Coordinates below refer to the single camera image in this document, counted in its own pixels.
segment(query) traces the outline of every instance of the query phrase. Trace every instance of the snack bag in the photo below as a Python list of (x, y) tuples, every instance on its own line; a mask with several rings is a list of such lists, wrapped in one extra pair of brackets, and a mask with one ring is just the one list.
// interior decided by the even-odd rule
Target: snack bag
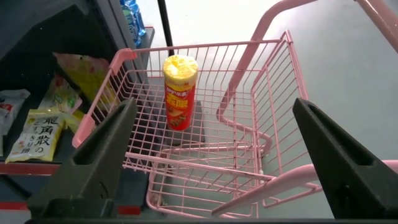
[(52, 161), (64, 124), (57, 108), (30, 110), (5, 163), (28, 159)]
[(27, 90), (0, 91), (0, 156), (3, 156), (2, 136), (8, 134), (12, 122), (29, 95)]
[[(63, 71), (81, 88), (89, 100), (94, 101), (108, 72), (108, 61), (103, 58), (93, 58), (86, 55), (53, 54), (56, 56), (57, 62)], [(106, 84), (106, 88), (103, 90), (101, 101), (104, 103), (99, 104), (99, 108), (102, 110), (109, 109), (114, 101), (117, 101), (115, 105), (120, 103), (109, 83)]]
[(84, 115), (85, 114), (80, 110), (76, 110), (75, 112), (73, 112), (73, 114), (62, 113), (67, 128), (70, 128), (70, 130), (75, 134), (77, 129), (79, 128), (79, 124), (82, 121)]
[(82, 103), (79, 94), (59, 74), (55, 74), (39, 108), (58, 107), (62, 112), (72, 114)]

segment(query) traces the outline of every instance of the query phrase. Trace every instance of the bottle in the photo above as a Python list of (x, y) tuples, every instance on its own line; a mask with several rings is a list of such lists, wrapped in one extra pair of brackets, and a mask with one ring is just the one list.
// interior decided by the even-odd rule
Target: bottle
[(144, 21), (142, 20), (141, 12), (139, 10), (139, 6), (136, 0), (128, 0), (127, 5), (130, 7), (132, 11), (132, 15), (136, 18), (137, 26), (138, 26), (138, 34), (142, 37), (145, 35), (145, 26)]
[(138, 47), (141, 44), (141, 38), (138, 34), (139, 29), (136, 23), (136, 18), (132, 15), (129, 6), (125, 4), (124, 0), (120, 0), (120, 5), (122, 7), (124, 17), (127, 20), (132, 39), (134, 40), (136, 47)]

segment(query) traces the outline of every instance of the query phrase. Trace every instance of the gray floor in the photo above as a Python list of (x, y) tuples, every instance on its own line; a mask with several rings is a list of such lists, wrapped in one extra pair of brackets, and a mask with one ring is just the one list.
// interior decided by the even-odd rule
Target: gray floor
[[(274, 0), (167, 1), (174, 45), (249, 40)], [(398, 12), (398, 2), (386, 1)], [(156, 0), (138, 0), (165, 45)], [(290, 29), (310, 99), (381, 159), (398, 159), (398, 55), (354, 1), (319, 0), (279, 15), (266, 37)], [(262, 210), (268, 218), (331, 218), (320, 193)], [(0, 212), (20, 223), (27, 212)], [(161, 217), (145, 212), (143, 218)]]

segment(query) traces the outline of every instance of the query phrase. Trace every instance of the shopping cart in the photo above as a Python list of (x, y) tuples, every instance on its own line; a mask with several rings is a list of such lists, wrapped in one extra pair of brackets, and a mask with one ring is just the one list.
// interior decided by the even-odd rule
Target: shopping cart
[[(292, 113), (297, 97), (308, 99), (292, 38), (286, 31), (279, 39), (262, 39), (278, 13), (312, 1), (272, 6), (250, 41), (120, 50), (74, 145), (117, 107), (120, 101), (112, 96), (121, 101), (135, 96), (146, 108), (137, 113), (123, 167), (150, 174), (150, 208), (186, 217), (258, 217), (261, 206), (320, 192)], [(164, 101), (162, 62), (169, 50), (194, 57), (200, 68), (192, 126), (183, 132), (167, 127), (159, 106)], [(129, 66), (144, 65), (146, 55), (146, 69)], [(143, 73), (149, 81), (138, 84)], [(155, 126), (150, 125), (153, 115)]]

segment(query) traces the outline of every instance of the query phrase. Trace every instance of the potato chip can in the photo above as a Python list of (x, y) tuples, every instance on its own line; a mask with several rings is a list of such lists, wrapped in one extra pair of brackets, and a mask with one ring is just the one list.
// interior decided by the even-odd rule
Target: potato chip can
[(198, 64), (193, 57), (173, 55), (163, 64), (167, 124), (182, 131), (190, 126)]

